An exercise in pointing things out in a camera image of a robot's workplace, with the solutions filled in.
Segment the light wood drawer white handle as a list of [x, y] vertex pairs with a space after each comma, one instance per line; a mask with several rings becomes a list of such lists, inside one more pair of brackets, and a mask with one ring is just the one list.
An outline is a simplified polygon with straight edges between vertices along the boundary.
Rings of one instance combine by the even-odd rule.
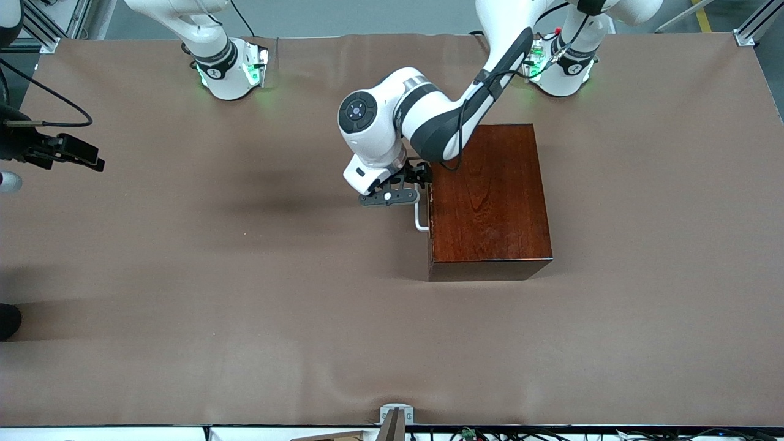
[[417, 229], [418, 232], [429, 233], [431, 232], [431, 228], [429, 228], [429, 222], [423, 220], [423, 215], [426, 213], [426, 210], [422, 208], [422, 201], [423, 190], [417, 188], [415, 191], [415, 201], [413, 204], [415, 229]]

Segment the dark brown wooden cabinet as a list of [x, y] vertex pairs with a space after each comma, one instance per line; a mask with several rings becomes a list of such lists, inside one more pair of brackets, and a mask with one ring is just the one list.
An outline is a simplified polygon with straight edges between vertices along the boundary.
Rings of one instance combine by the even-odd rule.
[[431, 282], [526, 280], [554, 259], [532, 124], [478, 126], [428, 190]]

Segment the black rounded object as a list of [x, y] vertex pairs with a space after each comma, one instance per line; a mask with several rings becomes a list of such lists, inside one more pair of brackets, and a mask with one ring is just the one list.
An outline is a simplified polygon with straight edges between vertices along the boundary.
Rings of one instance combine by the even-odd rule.
[[20, 329], [21, 321], [16, 305], [0, 303], [0, 342], [11, 338]]

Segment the brown table cloth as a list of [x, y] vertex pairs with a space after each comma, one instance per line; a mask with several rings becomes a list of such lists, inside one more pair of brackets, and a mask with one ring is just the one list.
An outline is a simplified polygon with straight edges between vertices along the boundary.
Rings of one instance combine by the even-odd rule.
[[515, 83], [554, 260], [428, 281], [409, 207], [363, 208], [344, 97], [414, 66], [456, 97], [472, 36], [284, 39], [272, 88], [199, 86], [174, 41], [67, 41], [36, 79], [105, 171], [6, 163], [0, 425], [784, 425], [784, 123], [730, 34], [611, 34], [580, 92]]

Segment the light wooden board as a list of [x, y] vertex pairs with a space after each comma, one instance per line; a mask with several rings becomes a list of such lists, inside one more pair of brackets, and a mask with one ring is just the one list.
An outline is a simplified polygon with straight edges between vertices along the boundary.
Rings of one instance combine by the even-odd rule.
[[335, 432], [292, 438], [291, 441], [364, 441], [364, 431]]

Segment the yellow floor tape strip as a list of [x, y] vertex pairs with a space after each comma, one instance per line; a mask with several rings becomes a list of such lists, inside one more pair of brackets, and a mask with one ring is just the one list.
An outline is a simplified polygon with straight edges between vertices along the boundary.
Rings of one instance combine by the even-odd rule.
[[711, 33], [713, 31], [709, 18], [706, 12], [706, 6], [710, 5], [715, 0], [691, 0], [694, 8], [695, 19], [698, 22], [698, 28], [701, 33]]

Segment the aluminium frame profile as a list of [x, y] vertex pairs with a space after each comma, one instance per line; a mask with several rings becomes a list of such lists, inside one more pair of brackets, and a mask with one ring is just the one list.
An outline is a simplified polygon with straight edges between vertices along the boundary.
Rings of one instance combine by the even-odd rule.
[[739, 28], [733, 30], [737, 45], [754, 47], [782, 11], [784, 11], [784, 0], [764, 0]]
[[62, 39], [86, 39], [95, 0], [22, 0], [23, 27], [12, 51], [50, 54]]

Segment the grey metal bracket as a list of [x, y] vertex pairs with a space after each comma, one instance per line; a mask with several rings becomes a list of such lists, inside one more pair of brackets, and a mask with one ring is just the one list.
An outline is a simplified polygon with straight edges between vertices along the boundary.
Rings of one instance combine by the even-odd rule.
[[380, 430], [375, 441], [417, 441], [408, 426], [415, 423], [414, 408], [408, 404], [385, 404], [380, 408]]

